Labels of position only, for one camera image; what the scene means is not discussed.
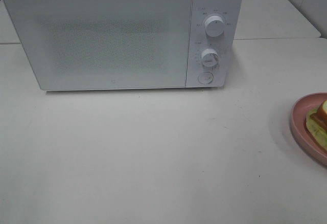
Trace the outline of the round door release button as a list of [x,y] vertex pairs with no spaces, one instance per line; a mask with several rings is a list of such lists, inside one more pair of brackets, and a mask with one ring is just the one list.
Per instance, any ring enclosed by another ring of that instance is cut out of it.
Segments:
[[210,72],[203,72],[198,76],[198,81],[201,84],[210,84],[213,81],[213,74]]

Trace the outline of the pink plate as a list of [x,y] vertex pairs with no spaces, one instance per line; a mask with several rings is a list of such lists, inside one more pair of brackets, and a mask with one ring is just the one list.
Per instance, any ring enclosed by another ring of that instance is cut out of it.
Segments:
[[299,147],[313,160],[326,168],[326,150],[310,134],[306,127],[307,113],[326,100],[326,93],[313,93],[298,99],[290,112],[290,130]]

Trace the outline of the toast sandwich with lettuce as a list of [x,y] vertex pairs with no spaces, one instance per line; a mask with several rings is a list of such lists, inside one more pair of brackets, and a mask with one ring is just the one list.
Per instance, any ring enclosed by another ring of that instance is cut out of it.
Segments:
[[316,143],[326,151],[326,100],[307,113],[306,127]]

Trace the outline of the lower white timer knob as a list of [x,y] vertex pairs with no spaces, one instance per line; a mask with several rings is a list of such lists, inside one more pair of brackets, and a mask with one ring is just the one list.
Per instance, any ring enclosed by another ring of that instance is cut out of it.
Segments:
[[206,68],[214,67],[218,64],[219,57],[215,49],[205,49],[201,52],[201,63]]

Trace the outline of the upper white power knob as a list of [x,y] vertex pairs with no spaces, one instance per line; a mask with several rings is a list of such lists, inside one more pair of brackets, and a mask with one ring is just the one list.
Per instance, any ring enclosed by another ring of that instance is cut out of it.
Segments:
[[219,37],[224,32],[225,19],[219,14],[210,15],[204,21],[204,27],[209,37]]

